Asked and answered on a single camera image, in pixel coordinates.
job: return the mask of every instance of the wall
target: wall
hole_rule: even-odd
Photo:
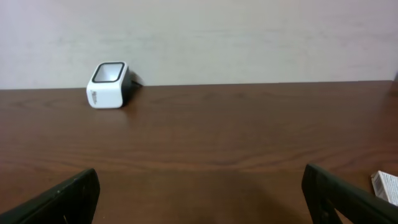
[[[0,0],[0,88],[392,80],[396,0]]]

